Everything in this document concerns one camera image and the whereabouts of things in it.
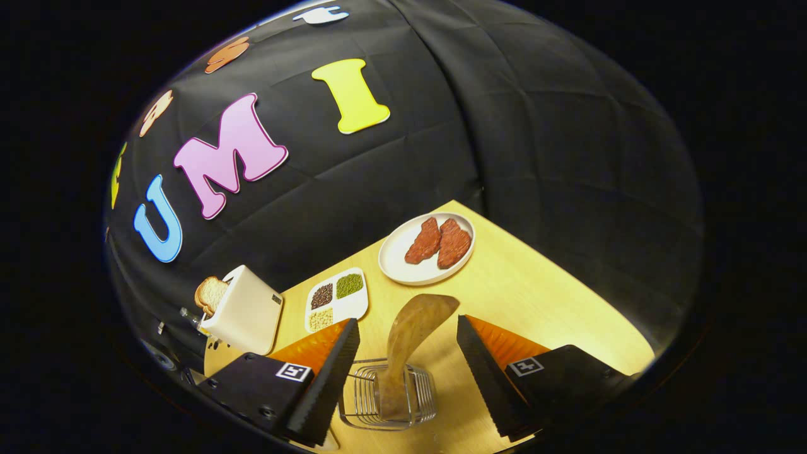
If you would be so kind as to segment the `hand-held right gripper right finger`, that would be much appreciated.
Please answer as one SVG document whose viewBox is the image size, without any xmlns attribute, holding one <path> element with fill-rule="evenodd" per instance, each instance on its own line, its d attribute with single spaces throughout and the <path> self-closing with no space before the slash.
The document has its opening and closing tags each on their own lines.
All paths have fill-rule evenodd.
<svg viewBox="0 0 807 454">
<path fill-rule="evenodd" d="M 498 433 L 510 441 L 584 422 L 631 384 L 574 345 L 547 348 L 469 314 L 458 317 L 456 342 Z"/>
</svg>

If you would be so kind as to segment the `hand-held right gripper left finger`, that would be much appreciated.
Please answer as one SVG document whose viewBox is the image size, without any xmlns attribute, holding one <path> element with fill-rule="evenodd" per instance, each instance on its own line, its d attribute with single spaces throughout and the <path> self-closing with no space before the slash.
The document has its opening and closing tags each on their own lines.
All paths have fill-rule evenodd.
<svg viewBox="0 0 807 454">
<path fill-rule="evenodd" d="M 359 343 L 358 320 L 348 318 L 272 357 L 246 352 L 199 390 L 254 431 L 314 448 L 325 442 Z"/>
</svg>

